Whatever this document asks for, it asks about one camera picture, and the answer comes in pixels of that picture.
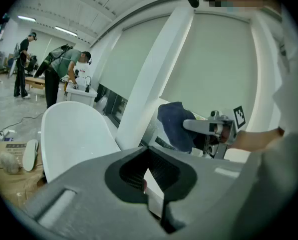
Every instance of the ceiling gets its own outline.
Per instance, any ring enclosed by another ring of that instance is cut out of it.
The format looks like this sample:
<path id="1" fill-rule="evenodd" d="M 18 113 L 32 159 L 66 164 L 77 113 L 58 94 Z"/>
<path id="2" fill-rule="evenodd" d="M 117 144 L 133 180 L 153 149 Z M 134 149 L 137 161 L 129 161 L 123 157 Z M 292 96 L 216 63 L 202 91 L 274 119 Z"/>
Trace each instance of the ceiling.
<path id="1" fill-rule="evenodd" d="M 55 26 L 67 29 L 77 33 L 81 41 L 91 44 L 110 23 L 141 1 L 18 0 L 9 14 L 14 19 L 18 15 L 35 18 L 35 24 L 55 33 Z"/>

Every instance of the concrete floor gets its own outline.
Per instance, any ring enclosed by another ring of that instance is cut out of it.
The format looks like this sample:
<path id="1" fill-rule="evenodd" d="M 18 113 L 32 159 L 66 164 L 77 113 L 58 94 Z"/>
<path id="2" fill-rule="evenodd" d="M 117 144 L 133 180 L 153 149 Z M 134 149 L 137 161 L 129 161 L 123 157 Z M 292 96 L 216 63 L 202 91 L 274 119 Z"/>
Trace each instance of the concrete floor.
<path id="1" fill-rule="evenodd" d="M 41 90 L 30 88 L 26 85 L 30 99 L 13 97 L 15 77 L 7 78 L 5 74 L 0 75 L 0 130 L 19 122 L 23 117 L 36 117 L 46 110 L 46 100 L 41 94 Z M 65 98 L 63 84 L 59 85 L 57 102 L 62 102 Z M 40 142 L 42 114 L 37 119 L 24 118 L 22 123 L 10 126 L 7 129 L 13 130 L 6 137 L 13 138 L 13 141 L 29 141 L 37 139 Z"/>

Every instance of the black pants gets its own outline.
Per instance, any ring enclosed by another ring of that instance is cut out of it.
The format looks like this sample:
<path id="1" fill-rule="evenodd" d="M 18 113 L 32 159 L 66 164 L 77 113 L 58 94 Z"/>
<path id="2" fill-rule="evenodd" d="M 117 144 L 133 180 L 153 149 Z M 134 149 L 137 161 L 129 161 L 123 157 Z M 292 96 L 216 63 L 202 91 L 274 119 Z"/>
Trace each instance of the black pants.
<path id="1" fill-rule="evenodd" d="M 58 89 L 60 83 L 60 77 L 57 72 L 49 66 L 45 70 L 45 98 L 47 100 L 47 108 L 51 107 L 57 102 Z"/>
<path id="2" fill-rule="evenodd" d="M 13 96 L 19 96 L 20 91 L 21 91 L 21 97 L 25 97 L 28 95 L 27 91 L 25 90 L 25 75 L 24 75 L 24 65 L 25 62 L 20 61 L 20 59 L 17 60 L 16 62 L 17 65 L 17 76 L 15 78 L 15 83 L 14 83 L 14 91 L 13 91 Z"/>

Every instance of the ceiling light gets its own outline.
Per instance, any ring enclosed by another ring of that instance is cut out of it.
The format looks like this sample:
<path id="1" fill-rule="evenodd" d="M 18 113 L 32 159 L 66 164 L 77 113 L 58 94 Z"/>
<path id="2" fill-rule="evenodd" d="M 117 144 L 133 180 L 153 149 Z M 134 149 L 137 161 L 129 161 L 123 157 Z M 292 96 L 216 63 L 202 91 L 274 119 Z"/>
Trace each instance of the ceiling light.
<path id="1" fill-rule="evenodd" d="M 35 18 L 29 18 L 29 17 L 25 17 L 25 16 L 18 16 L 19 19 L 22 19 L 22 20 L 28 20 L 28 21 L 32 21 L 32 22 L 35 22 Z"/>
<path id="2" fill-rule="evenodd" d="M 73 33 L 73 32 L 71 32 L 71 31 L 69 31 L 69 30 L 66 30 L 66 29 L 63 29 L 63 28 L 60 28 L 60 27 L 55 27 L 55 29 L 56 30 L 60 30 L 60 31 L 63 31 L 63 32 L 66 32 L 66 33 L 68 33 L 68 34 L 70 34 L 70 35 L 73 35 L 73 36 L 78 36 L 76 33 Z"/>

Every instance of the faucet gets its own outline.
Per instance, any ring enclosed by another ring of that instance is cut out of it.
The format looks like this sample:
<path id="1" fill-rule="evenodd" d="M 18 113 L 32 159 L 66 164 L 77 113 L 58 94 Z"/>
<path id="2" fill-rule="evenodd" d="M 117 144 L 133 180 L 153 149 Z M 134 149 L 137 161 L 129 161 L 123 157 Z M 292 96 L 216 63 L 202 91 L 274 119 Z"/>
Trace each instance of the faucet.
<path id="1" fill-rule="evenodd" d="M 86 92 L 86 93 L 89 92 L 90 87 L 91 87 L 91 77 L 90 77 L 90 76 L 87 76 L 85 79 L 87 79 L 87 78 L 90 78 L 90 82 L 89 82 L 89 84 L 86 86 L 86 89 L 85 89 L 85 92 Z"/>

